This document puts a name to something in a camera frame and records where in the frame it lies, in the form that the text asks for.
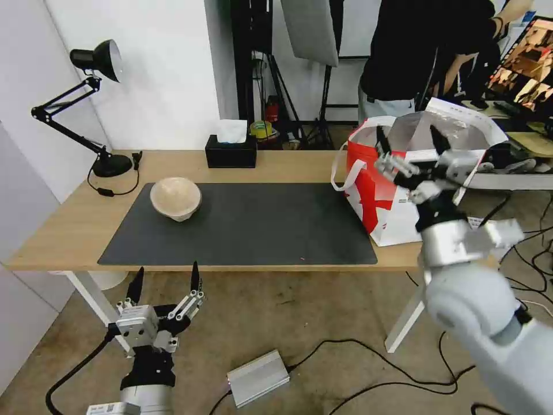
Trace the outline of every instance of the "black tissue box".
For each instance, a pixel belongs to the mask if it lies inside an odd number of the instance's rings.
[[[243,143],[220,143],[216,135],[210,135],[206,144],[206,158],[209,168],[255,168],[257,139],[248,135]]]

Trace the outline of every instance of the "light stand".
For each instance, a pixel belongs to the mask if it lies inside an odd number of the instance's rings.
[[[108,178],[119,176],[123,173],[129,171],[132,167],[132,161],[124,155],[121,154],[111,154],[107,151],[105,146],[100,146],[89,139],[78,135],[74,131],[71,131],[67,127],[61,125],[60,123],[54,121],[54,116],[62,112],[63,110],[73,106],[77,102],[83,100],[84,98],[89,97],[90,95],[98,92],[100,90],[100,81],[101,79],[96,76],[90,76],[80,84],[74,86],[73,88],[65,91],[56,98],[48,101],[45,104],[39,105],[31,110],[31,115],[33,118],[36,118],[38,121],[45,123],[46,125],[52,127],[54,130],[59,131],[60,133],[68,136],[77,143],[83,145],[89,150],[94,151],[98,155],[98,159],[94,162],[92,166],[92,171],[94,174],[101,178]],[[84,86],[91,88],[88,92],[83,95],[71,100],[59,102],[62,98],[67,95],[81,89]]]

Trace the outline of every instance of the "lamp base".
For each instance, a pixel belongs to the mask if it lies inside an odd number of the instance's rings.
[[[92,165],[96,177],[115,177],[128,172],[132,168],[132,161],[122,154],[105,152]]]

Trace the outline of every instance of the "lamp arm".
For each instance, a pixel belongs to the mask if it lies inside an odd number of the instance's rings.
[[[93,142],[89,141],[86,137],[79,135],[67,127],[64,127],[60,123],[53,120],[54,115],[62,112],[63,110],[73,106],[77,102],[83,100],[84,98],[89,97],[90,95],[98,92],[100,90],[100,78],[90,76],[84,81],[82,81],[80,84],[74,86],[73,88],[65,91],[61,95],[58,95],[56,98],[53,98],[52,100],[39,105],[38,107],[35,107],[31,110],[31,115],[33,118],[37,119],[38,121],[43,122],[44,124],[52,127],[53,129],[59,131],[60,133],[66,135],[67,137],[71,138],[72,140],[76,141],[77,143],[83,145],[84,147],[88,148],[91,151],[94,151],[98,155],[102,155],[106,153],[105,146],[100,146],[97,144],[94,144]],[[74,100],[62,102],[59,103],[58,101],[67,95],[81,89],[83,86],[89,86],[91,87],[91,90],[84,93],[83,95],[75,98]]]

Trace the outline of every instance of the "power adapter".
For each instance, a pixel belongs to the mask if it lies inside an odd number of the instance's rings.
[[[236,408],[287,383],[290,375],[278,350],[273,350],[226,374]]]

